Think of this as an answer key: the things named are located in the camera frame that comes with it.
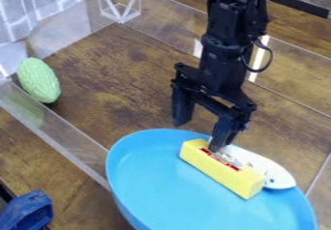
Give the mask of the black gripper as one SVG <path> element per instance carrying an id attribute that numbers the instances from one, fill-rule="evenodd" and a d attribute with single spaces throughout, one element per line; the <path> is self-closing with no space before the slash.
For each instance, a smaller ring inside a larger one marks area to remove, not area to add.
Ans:
<path id="1" fill-rule="evenodd" d="M 241 90 L 251 44 L 223 45 L 208 35 L 202 36 L 199 66 L 174 65 L 171 79 L 171 118 L 179 127 L 191 121 L 195 104 L 215 116 L 207 150 L 213 153 L 230 145 L 237 134 L 247 128 L 255 103 Z"/>

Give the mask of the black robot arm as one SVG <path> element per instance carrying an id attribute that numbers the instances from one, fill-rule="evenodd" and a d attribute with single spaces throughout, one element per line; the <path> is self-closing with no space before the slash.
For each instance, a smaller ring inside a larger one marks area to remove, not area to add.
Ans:
<path id="1" fill-rule="evenodd" d="M 217 117 L 207 150 L 215 153 L 245 130 L 255 103 L 241 90 L 258 37 L 266 33 L 266 0 L 206 0 L 207 26 L 202 35 L 202 56 L 192 68 L 174 65 L 171 117 L 179 127 L 200 105 Z"/>

